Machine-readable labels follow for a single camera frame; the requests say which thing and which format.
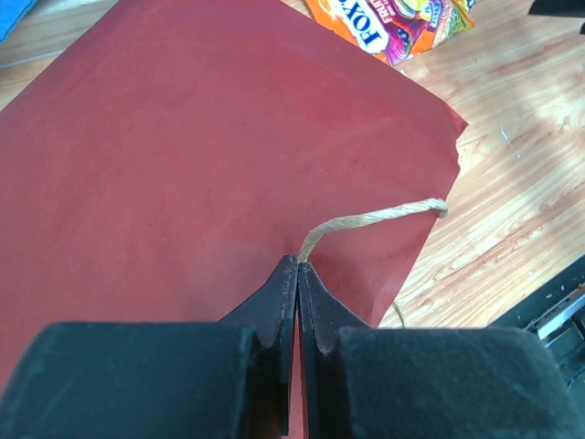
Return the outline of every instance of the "wooden table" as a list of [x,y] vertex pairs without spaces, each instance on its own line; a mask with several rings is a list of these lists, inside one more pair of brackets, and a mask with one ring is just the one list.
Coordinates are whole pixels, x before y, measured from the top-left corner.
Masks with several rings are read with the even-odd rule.
[[[398,298],[409,326],[484,326],[585,253],[585,37],[530,3],[480,0],[473,31],[398,66],[470,123],[451,214]],[[0,108],[53,59],[0,70]]]

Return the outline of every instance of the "orange packaging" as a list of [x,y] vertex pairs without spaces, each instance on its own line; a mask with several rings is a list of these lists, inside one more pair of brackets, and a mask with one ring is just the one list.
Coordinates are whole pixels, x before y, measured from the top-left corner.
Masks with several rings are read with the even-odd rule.
[[475,25],[475,0],[304,1],[317,23],[390,65]]

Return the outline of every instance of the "blue object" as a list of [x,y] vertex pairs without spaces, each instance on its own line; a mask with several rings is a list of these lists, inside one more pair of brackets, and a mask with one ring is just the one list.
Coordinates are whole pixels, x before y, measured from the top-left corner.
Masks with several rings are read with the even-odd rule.
[[0,0],[0,44],[37,0]]

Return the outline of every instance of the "wooden surface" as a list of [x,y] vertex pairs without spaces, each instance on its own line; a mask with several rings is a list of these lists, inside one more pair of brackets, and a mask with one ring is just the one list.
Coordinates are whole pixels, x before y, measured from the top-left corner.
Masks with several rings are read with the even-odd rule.
[[[477,28],[398,66],[470,123],[451,214],[398,298],[409,326],[484,326],[585,253],[585,37],[529,4],[480,0]],[[0,70],[0,108],[51,60]]]
[[57,55],[100,19],[116,0],[38,0],[0,47],[0,69]]

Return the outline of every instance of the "black plastic object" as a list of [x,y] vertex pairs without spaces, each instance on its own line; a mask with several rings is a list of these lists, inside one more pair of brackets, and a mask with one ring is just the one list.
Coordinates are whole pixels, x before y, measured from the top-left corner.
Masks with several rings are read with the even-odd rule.
[[296,274],[282,258],[219,323],[48,327],[0,401],[0,438],[281,437]]
[[[535,0],[528,13],[531,16],[585,17],[585,0]],[[585,35],[585,24],[580,33]]]
[[519,327],[549,349],[569,394],[585,417],[585,256],[499,317],[493,327]]
[[45,329],[0,401],[0,438],[279,438],[296,306],[309,439],[585,438],[528,331],[373,329],[293,256],[216,323]]
[[299,269],[306,437],[582,438],[549,354],[515,328],[382,330]]

